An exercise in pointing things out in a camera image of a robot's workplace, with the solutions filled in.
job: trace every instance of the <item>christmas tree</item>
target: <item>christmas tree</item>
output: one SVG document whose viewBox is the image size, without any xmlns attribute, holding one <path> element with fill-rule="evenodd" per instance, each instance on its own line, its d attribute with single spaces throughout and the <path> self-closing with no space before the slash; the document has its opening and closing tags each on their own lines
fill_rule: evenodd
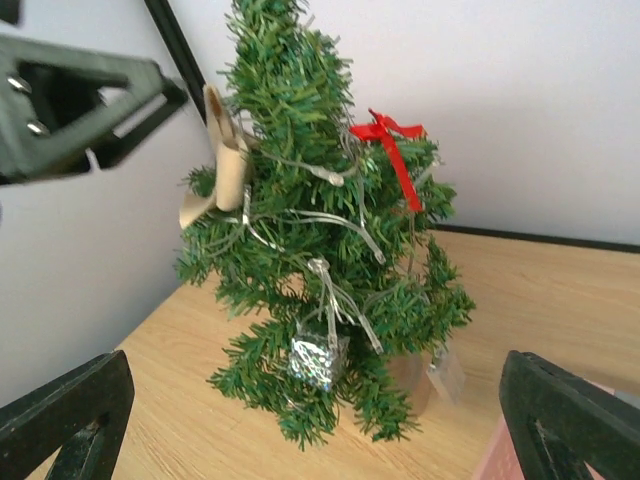
<svg viewBox="0 0 640 480">
<path fill-rule="evenodd" d="M 374 111 L 353 124 L 349 62 L 301 23 L 303 7 L 232 2 L 232 94 L 222 104 L 208 90 L 213 136 L 227 141 L 217 171 L 189 174 L 192 197 L 212 200 L 184 225 L 178 272 L 201 284 L 215 271 L 232 315 L 269 311 L 230 340 L 210 379 L 224 396 L 274 413 L 301 448 L 325 441 L 345 403 L 373 440 L 399 439 L 417 424 L 387 361 L 433 352 L 474 308 L 429 234 L 455 192 L 433 179 L 438 147 L 422 127 Z M 237 201 L 222 206 L 229 188 Z"/>
</svg>

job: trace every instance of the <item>silver gift box ornament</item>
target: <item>silver gift box ornament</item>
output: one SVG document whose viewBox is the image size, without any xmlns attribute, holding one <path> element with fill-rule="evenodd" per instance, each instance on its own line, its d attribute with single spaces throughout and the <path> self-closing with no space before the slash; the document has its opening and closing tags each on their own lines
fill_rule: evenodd
<svg viewBox="0 0 640 480">
<path fill-rule="evenodd" d="M 339 337 L 338 349 L 332 351 L 326 336 L 296 335 L 291 341 L 289 373 L 328 392 L 344 371 L 348 346 L 348 337 Z"/>
</svg>

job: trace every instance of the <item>light wood tabletop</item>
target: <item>light wood tabletop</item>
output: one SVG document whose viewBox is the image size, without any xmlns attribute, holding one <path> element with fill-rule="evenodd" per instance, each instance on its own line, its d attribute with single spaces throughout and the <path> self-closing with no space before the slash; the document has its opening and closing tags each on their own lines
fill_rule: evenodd
<svg viewBox="0 0 640 480">
<path fill-rule="evenodd" d="M 500 416 L 509 350 L 532 351 L 589 380 L 640 394 L 640 256 L 436 234 L 476 301 L 454 337 L 467 374 L 458 406 L 432 394 L 411 441 L 376 443 L 343 418 L 306 453 L 270 414 L 206 382 L 221 348 L 256 317 L 227 319 L 212 293 L 184 286 L 127 340 L 136 398 L 116 479 L 467 479 Z"/>
</svg>

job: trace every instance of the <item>red ribbon bow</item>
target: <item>red ribbon bow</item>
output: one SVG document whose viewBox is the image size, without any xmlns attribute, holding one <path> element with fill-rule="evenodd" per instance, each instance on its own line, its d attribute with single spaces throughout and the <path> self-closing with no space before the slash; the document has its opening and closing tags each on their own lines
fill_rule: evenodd
<svg viewBox="0 0 640 480">
<path fill-rule="evenodd" d="M 408 138 L 419 138 L 425 136 L 427 132 L 422 125 L 414 125 L 411 127 L 401 127 L 391 117 L 376 113 L 369 109 L 369 113 L 373 115 L 375 123 L 368 123 L 365 125 L 354 125 L 349 129 L 360 140 L 367 142 L 371 140 L 380 140 L 382 146 L 387 151 L 391 165 L 393 165 L 398 181 L 402 187 L 407 202 L 409 203 L 409 209 L 412 212 L 421 212 L 423 210 L 420 197 L 416 193 L 416 189 L 411 182 L 409 171 L 402 159 L 402 154 L 396 145 L 396 141 L 389 130 L 399 133 Z"/>
</svg>

